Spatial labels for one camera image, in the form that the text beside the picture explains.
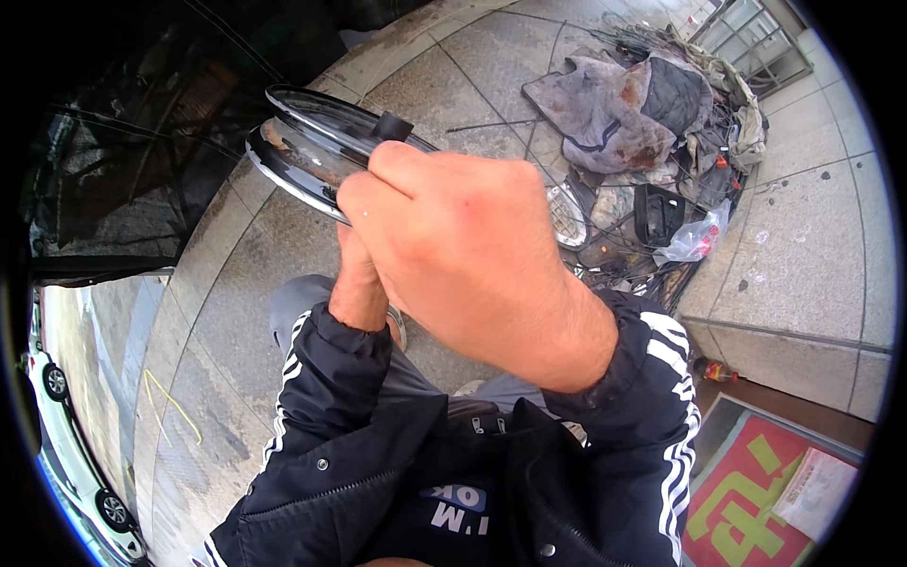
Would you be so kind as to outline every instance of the plastic bag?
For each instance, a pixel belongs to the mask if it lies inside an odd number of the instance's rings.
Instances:
[[[717,209],[710,210],[703,220],[682,225],[671,243],[652,253],[655,264],[665,262],[698,262],[711,252],[727,233],[731,201],[725,199]]]

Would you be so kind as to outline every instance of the zipper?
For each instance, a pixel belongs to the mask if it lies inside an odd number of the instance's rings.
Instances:
[[[399,474],[399,473],[400,473],[400,470],[399,470],[399,469],[391,469],[391,470],[389,470],[389,471],[384,471],[383,473],[380,473],[380,474],[373,474],[372,476],[369,476],[369,477],[367,477],[367,478],[364,478],[364,479],[362,479],[362,480],[360,480],[360,481],[356,481],[356,482],[354,482],[354,483],[352,483],[352,484],[346,484],[346,485],[344,485],[344,486],[338,486],[337,488],[332,488],[332,489],[330,489],[330,490],[326,490],[326,491],[324,491],[323,493],[312,494],[311,496],[307,496],[306,498],[300,498],[300,499],[298,499],[298,500],[293,500],[293,501],[291,501],[291,502],[283,503],[283,504],[281,504],[281,505],[274,506],[274,507],[272,507],[272,508],[268,508],[267,510],[261,510],[261,511],[252,512],[252,513],[246,513],[246,514],[243,514],[243,515],[244,515],[246,518],[254,518],[254,517],[256,517],[256,516],[261,516],[261,515],[266,514],[266,513],[276,512],[277,510],[281,510],[281,509],[283,509],[283,508],[286,508],[286,507],[288,507],[288,506],[292,506],[292,505],[294,505],[294,504],[305,503],[305,502],[312,502],[312,501],[315,501],[315,500],[317,500],[317,499],[319,499],[319,498],[325,498],[325,497],[327,497],[327,496],[333,496],[333,495],[335,495],[335,494],[340,494],[340,493],[346,492],[346,491],[348,491],[348,490],[353,490],[354,488],[359,488],[360,486],[363,486],[363,485],[365,485],[365,484],[370,484],[370,483],[373,483],[373,482],[375,482],[375,481],[379,481],[379,480],[388,478],[388,477],[390,477],[390,476],[395,476],[395,475],[397,475],[397,474]]]
[[[547,501],[545,501],[541,496],[537,495],[532,490],[532,484],[530,483],[529,475],[532,473],[532,467],[535,466],[540,458],[541,455],[536,456],[535,459],[531,463],[529,463],[529,466],[526,467],[526,488],[530,491],[530,498],[536,504],[536,507],[540,508],[541,511],[555,523],[555,525],[564,528],[571,536],[573,536],[573,539],[581,543],[587,551],[589,551],[608,565],[611,565],[613,567],[633,567],[631,563],[616,562],[613,559],[610,559],[603,555],[601,551],[599,551],[599,549],[595,546],[595,544],[590,541],[589,538],[583,535],[580,530],[574,528],[573,526],[559,518],[554,512],[553,506],[551,506]]]

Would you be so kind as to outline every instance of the finger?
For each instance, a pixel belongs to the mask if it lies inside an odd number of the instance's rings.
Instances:
[[[387,249],[392,231],[413,206],[403,193],[368,171],[347,177],[336,200],[373,258]]]
[[[372,151],[368,170],[410,199],[444,180],[427,153],[403,142],[382,142]]]

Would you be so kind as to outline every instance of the pile of junk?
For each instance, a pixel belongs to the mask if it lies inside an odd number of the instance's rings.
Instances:
[[[673,313],[684,287],[727,232],[746,177],[766,150],[765,116],[728,62],[670,28],[597,32],[602,48],[567,58],[570,73],[522,86],[563,136],[569,171],[546,179],[561,258],[590,288],[652,298]],[[278,186],[349,224],[336,189],[385,140],[436,148],[389,112],[269,87],[274,118],[247,150]]]

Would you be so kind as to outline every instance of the jacket sleeve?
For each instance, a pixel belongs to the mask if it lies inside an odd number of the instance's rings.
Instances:
[[[390,329],[366,333],[347,327],[327,311],[327,303],[300,315],[291,336],[276,403],[276,434],[264,448],[259,480],[265,483],[268,472],[285,462],[368,425],[390,367]],[[245,563],[236,535],[244,500],[205,540],[212,567]]]
[[[701,421],[687,333],[653,301],[609,289],[599,295],[619,330],[607,373],[578,394],[545,392],[545,402],[589,436],[592,524],[610,558],[680,565]]]

